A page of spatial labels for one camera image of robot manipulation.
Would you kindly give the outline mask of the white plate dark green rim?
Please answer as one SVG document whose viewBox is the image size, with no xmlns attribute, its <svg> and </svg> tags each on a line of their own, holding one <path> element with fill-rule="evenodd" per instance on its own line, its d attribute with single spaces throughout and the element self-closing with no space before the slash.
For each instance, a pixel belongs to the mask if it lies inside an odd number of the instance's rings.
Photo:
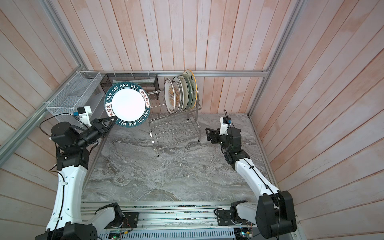
<svg viewBox="0 0 384 240">
<path fill-rule="evenodd" d="M 110 87 L 104 105 L 108 117 L 117 119 L 116 124 L 125 128 L 143 124 L 151 112 L 150 96 L 132 82 L 119 82 Z"/>
</svg>

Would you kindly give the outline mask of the mint green flower plate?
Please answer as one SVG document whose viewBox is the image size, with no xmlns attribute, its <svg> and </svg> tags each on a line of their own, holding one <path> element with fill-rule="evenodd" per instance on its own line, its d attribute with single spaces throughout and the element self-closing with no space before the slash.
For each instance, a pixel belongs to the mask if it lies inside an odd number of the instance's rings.
<svg viewBox="0 0 384 240">
<path fill-rule="evenodd" d="M 188 89 L 188 93 L 189 93 L 189 98 L 188 98 L 188 103 L 187 103 L 186 110 L 190 110 L 191 108 L 193 108 L 193 88 L 192 88 L 189 76 L 186 73 L 183 73 L 182 76 L 186 80 L 187 89 Z"/>
</svg>

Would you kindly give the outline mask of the cream floral plate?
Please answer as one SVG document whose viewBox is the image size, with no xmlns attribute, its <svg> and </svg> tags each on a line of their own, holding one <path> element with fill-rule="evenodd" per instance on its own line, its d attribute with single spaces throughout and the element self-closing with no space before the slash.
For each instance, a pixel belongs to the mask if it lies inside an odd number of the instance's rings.
<svg viewBox="0 0 384 240">
<path fill-rule="evenodd" d="M 179 79 L 180 79 L 180 82 L 182 84 L 182 88 L 183 88 L 183 111 L 185 111 L 187 109 L 187 106 L 188 106 L 188 103 L 189 103 L 189 89 L 188 89 L 188 85 L 187 85 L 187 82 L 186 82 L 186 79 L 184 78 L 184 76 L 180 75 L 179 76 Z"/>
</svg>

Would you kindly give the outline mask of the orange sunburst plate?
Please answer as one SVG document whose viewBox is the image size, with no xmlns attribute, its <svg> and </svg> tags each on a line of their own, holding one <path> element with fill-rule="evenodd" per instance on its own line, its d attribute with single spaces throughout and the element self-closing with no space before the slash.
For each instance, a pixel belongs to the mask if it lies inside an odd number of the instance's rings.
<svg viewBox="0 0 384 240">
<path fill-rule="evenodd" d="M 172 82 L 174 88 L 174 114 L 179 112 L 181 107 L 181 92 L 180 86 L 175 81 Z"/>
<path fill-rule="evenodd" d="M 164 97 L 168 113 L 173 114 L 175 112 L 175 90 L 170 79 L 165 79 Z"/>
</svg>

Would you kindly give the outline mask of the white plate green outline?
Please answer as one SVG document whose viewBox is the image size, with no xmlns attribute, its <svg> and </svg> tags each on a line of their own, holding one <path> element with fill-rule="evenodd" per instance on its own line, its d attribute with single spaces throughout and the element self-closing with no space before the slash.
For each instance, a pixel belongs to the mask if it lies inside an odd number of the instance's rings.
<svg viewBox="0 0 384 240">
<path fill-rule="evenodd" d="M 184 92 L 181 84 L 181 80 L 179 77 L 173 78 L 174 85 L 174 96 L 175 96 L 175 113 L 179 113 L 183 110 L 184 104 Z"/>
</svg>

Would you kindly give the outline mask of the star pattern orange rim plate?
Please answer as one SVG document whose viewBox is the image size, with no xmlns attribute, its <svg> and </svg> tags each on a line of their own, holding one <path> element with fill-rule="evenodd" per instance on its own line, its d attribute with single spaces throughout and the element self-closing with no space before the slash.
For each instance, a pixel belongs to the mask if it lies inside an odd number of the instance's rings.
<svg viewBox="0 0 384 240">
<path fill-rule="evenodd" d="M 198 98 L 197 82 L 196 82 L 195 76 L 192 73 L 192 71 L 185 70 L 184 73 L 186 73 L 189 76 L 189 79 L 190 79 L 190 82 L 191 82 L 191 85 L 192 85 L 192 88 L 193 88 L 193 108 L 194 108 L 196 106 L 196 104 L 197 104 L 197 98 Z"/>
</svg>

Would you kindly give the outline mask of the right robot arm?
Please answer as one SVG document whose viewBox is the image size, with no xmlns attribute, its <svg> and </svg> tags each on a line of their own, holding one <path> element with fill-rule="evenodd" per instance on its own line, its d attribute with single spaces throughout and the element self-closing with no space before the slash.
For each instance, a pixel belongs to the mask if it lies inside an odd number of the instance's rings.
<svg viewBox="0 0 384 240">
<path fill-rule="evenodd" d="M 232 221 L 255 224 L 265 239 L 295 232 L 297 221 L 292 195 L 288 191 L 280 191 L 257 169 L 242 148 L 241 130 L 206 128 L 206 135 L 208 141 L 221 146 L 227 163 L 243 177 L 258 199 L 256 205 L 247 201 L 232 203 Z"/>
</svg>

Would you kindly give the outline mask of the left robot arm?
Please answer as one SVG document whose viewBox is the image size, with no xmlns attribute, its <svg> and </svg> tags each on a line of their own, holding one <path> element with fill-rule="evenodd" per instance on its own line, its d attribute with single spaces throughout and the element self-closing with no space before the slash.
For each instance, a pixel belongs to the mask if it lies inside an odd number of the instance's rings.
<svg viewBox="0 0 384 240">
<path fill-rule="evenodd" d="M 94 119 L 85 129 L 60 122 L 51 129 L 57 158 L 52 170 L 58 174 L 58 190 L 46 231 L 36 236 L 37 240 L 97 240 L 105 227 L 123 226 L 124 214 L 117 203 L 99 208 L 87 222 L 81 216 L 81 195 L 91 152 L 88 146 L 105 138 L 115 122 L 115 117 Z"/>
</svg>

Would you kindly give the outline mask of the black mesh wall basket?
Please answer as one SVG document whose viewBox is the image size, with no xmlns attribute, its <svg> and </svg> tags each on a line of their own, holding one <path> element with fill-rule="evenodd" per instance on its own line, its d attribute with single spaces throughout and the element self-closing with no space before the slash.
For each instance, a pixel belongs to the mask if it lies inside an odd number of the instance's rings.
<svg viewBox="0 0 384 240">
<path fill-rule="evenodd" d="M 141 86 L 148 94 L 159 91 L 159 81 L 156 74 L 106 74 L 100 85 L 104 92 L 120 82 L 132 82 Z"/>
</svg>

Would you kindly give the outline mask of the horizontal aluminium wall bar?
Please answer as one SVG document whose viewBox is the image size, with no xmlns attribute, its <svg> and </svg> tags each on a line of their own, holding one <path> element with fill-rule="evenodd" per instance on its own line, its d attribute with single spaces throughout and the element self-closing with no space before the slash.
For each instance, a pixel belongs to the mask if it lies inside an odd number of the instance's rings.
<svg viewBox="0 0 384 240">
<path fill-rule="evenodd" d="M 158 77 L 171 77 L 182 75 L 184 70 L 180 71 L 84 71 L 84 73 L 90 75 L 93 73 L 100 73 L 101 75 L 105 74 L 128 74 L 128 75 L 157 75 Z M 195 77 L 266 77 L 269 72 L 265 70 L 237 70 L 237 71 L 227 71 L 227 70 L 202 70 L 202 71 L 191 71 Z"/>
</svg>

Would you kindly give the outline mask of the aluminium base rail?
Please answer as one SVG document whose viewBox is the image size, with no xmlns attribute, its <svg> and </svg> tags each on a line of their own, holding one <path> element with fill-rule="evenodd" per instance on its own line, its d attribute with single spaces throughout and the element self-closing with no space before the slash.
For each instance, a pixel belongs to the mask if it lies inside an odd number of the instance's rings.
<svg viewBox="0 0 384 240">
<path fill-rule="evenodd" d="M 219 226 L 216 208 L 230 202 L 120 202 L 122 212 L 139 212 L 135 229 L 104 229 L 99 240 L 262 240 L 251 223 Z"/>
</svg>

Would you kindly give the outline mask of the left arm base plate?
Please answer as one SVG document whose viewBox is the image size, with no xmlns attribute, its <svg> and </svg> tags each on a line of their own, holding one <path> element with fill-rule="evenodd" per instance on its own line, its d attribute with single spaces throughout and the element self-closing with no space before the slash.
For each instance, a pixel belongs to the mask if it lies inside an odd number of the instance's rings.
<svg viewBox="0 0 384 240">
<path fill-rule="evenodd" d="M 135 229 L 138 225 L 139 212 L 123 212 L 124 219 L 118 222 L 116 226 L 108 224 L 105 229 L 120 229 L 128 228 Z"/>
</svg>

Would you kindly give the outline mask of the left aluminium frame bar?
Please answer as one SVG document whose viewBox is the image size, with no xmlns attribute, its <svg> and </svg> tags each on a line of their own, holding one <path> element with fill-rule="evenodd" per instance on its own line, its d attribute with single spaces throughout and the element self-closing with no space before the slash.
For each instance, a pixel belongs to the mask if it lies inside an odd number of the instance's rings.
<svg viewBox="0 0 384 240">
<path fill-rule="evenodd" d="M 60 83 L 56 90 L 54 90 L 51 95 L 44 100 L 40 106 L 35 110 L 35 112 L 23 122 L 23 124 L 15 130 L 5 143 L 1 146 L 1 167 L 11 155 L 20 147 L 20 145 L 25 141 L 25 139 L 31 134 L 31 132 L 43 121 L 43 118 L 47 115 L 47 106 L 48 104 L 59 94 L 59 92 L 68 85 L 71 79 L 80 71 L 84 70 L 84 66 L 79 66 L 72 71 L 72 73 L 64 80 L 63 83 Z"/>
</svg>

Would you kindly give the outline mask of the aluminium frame bar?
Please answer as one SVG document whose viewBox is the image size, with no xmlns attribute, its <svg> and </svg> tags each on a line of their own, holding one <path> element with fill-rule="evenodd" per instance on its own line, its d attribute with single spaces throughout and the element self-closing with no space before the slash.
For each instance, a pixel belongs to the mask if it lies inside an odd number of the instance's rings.
<svg viewBox="0 0 384 240">
<path fill-rule="evenodd" d="M 31 132 L 43 121 L 43 118 L 47 115 L 47 106 L 48 104 L 59 94 L 59 92 L 68 85 L 71 79 L 80 71 L 84 70 L 84 66 L 79 66 L 72 71 L 72 73 L 64 80 L 63 83 L 60 83 L 56 90 L 54 90 L 51 95 L 44 100 L 40 106 L 35 110 L 35 112 L 23 122 L 23 124 L 15 130 L 5 143 L 1 146 L 1 167 L 11 155 L 20 147 L 20 145 L 25 141 L 25 139 L 31 134 Z"/>
<path fill-rule="evenodd" d="M 263 67 L 264 75 L 258 77 L 251 99 L 247 106 L 247 116 L 250 117 L 258 106 L 261 95 L 272 76 L 276 65 L 280 61 L 283 51 L 291 38 L 294 28 L 298 23 L 300 15 L 305 8 L 307 1 L 289 1 L 284 13 L 279 15 L 280 7 L 274 12 L 269 25 L 267 36 L 264 39 L 261 49 L 261 60 L 258 60 L 256 67 Z"/>
</svg>

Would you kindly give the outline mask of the right aluminium frame bar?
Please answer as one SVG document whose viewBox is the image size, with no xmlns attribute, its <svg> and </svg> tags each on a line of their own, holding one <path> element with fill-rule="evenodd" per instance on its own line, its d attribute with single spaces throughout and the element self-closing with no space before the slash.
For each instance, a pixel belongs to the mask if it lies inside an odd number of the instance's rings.
<svg viewBox="0 0 384 240">
<path fill-rule="evenodd" d="M 247 116 L 250 117 L 258 106 L 261 95 L 272 76 L 276 65 L 280 61 L 283 51 L 291 38 L 294 28 L 298 23 L 300 15 L 305 8 L 307 1 L 289 1 L 284 13 L 279 15 L 280 7 L 274 12 L 269 25 L 267 36 L 264 39 L 261 49 L 261 60 L 258 60 L 256 67 L 263 67 L 264 75 L 258 77 L 251 99 L 247 106 Z"/>
</svg>

